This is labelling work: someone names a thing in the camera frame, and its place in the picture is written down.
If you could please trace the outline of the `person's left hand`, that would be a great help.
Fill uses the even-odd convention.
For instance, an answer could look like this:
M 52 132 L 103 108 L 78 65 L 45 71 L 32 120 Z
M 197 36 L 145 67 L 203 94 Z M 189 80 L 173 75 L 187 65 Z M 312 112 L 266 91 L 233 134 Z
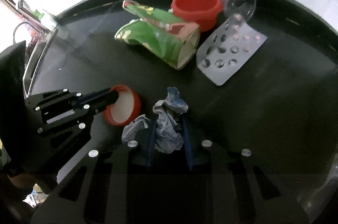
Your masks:
M 14 177 L 8 175 L 7 177 L 15 187 L 22 190 L 32 189 L 35 185 L 35 179 L 30 174 L 19 174 Z

